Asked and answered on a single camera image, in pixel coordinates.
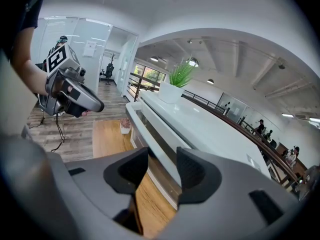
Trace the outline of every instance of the railing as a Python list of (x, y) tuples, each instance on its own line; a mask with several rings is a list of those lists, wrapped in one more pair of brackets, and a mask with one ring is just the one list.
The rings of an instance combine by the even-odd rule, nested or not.
[[(132, 75), (132, 77), (129, 79), (133, 82), (128, 82), (127, 88), (128, 88), (129, 94), (134, 98), (134, 101), (138, 99), (140, 90), (145, 90), (149, 92), (159, 91), (160, 83), (152, 81), (148, 78), (145, 78), (143, 76), (140, 76), (134, 73), (130, 73), (130, 74)], [(143, 84), (143, 81), (150, 83), (153, 86), (148, 86), (146, 84)], [(276, 164), (293, 181), (298, 180), (297, 176), (291, 170), (291, 168), (283, 159), (283, 157), (270, 145), (270, 143), (263, 136), (261, 136), (251, 125), (247, 124), (243, 119), (239, 121), (239, 124), (233, 122), (227, 116), (223, 115), (225, 112), (225, 109), (192, 92), (185, 90), (184, 93), (182, 94), (182, 97), (195, 103), (199, 107), (207, 110), (211, 114), (215, 115), (216, 117), (220, 118), (221, 120), (223, 120), (224, 122), (226, 122), (227, 124), (235, 128), (238, 132), (246, 136), (250, 141), (252, 141), (254, 144), (257, 145), (259, 150), (262, 151), (263, 154), (268, 157), (273, 167), (275, 167), (274, 164)], [(278, 178), (280, 179), (276, 169), (275, 169), (275, 172)]]

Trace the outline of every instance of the white planter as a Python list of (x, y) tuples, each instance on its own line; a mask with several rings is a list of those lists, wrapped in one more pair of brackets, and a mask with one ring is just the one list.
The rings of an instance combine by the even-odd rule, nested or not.
[(159, 99), (168, 104), (175, 104), (184, 91), (184, 89), (170, 83), (162, 82), (159, 89)]
[(122, 126), (120, 125), (120, 131), (121, 134), (128, 134), (130, 132), (130, 128), (122, 128)]

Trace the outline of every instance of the black shirt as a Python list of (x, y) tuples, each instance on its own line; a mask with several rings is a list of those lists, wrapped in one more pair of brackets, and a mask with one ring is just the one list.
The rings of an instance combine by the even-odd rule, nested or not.
[(4, 31), (2, 31), (1, 48), (8, 59), (12, 55), (12, 47), (17, 34), (30, 27), (36, 28), (38, 26), (38, 17), (43, 0), (11, 0), (14, 5), (8, 8), (8, 5), (3, 5), (5, 15), (3, 19), (6, 24), (3, 24)]
[(262, 134), (262, 131), (264, 130), (265, 126), (263, 124), (260, 124), (258, 129), (256, 130), (259, 134)]

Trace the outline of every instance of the potted plant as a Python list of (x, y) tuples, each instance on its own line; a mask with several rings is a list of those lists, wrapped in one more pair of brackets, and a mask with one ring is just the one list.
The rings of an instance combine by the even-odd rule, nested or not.
[(161, 82), (159, 89), (159, 99), (168, 104), (175, 104), (184, 93), (184, 87), (191, 80), (190, 74), (195, 68), (190, 65), (189, 61), (178, 65), (175, 70), (170, 73), (170, 83)]
[(129, 118), (123, 118), (120, 120), (120, 131), (122, 134), (128, 134), (130, 132), (130, 121)]

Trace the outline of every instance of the black cable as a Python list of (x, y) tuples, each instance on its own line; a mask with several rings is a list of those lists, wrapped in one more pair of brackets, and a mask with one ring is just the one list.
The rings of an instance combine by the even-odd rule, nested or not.
[(62, 141), (60, 142), (59, 146), (57, 148), (52, 149), (51, 152), (57, 151), (58, 148), (60, 148), (60, 146), (62, 145), (62, 143), (65, 142), (65, 136), (64, 136), (64, 134), (63, 134), (63, 132), (62, 132), (60, 126), (59, 126), (58, 114), (55, 115), (55, 124), (56, 124), (56, 126), (58, 128), (58, 131), (59, 131), (59, 134), (60, 134), (60, 138), (61, 138)]
[(33, 127), (39, 127), (40, 125), (42, 125), (44, 123), (44, 120), (45, 120), (45, 112), (42, 111), (42, 118), (41, 118), (40, 124), (31, 126), (31, 127), (29, 127), (29, 129), (31, 129)]

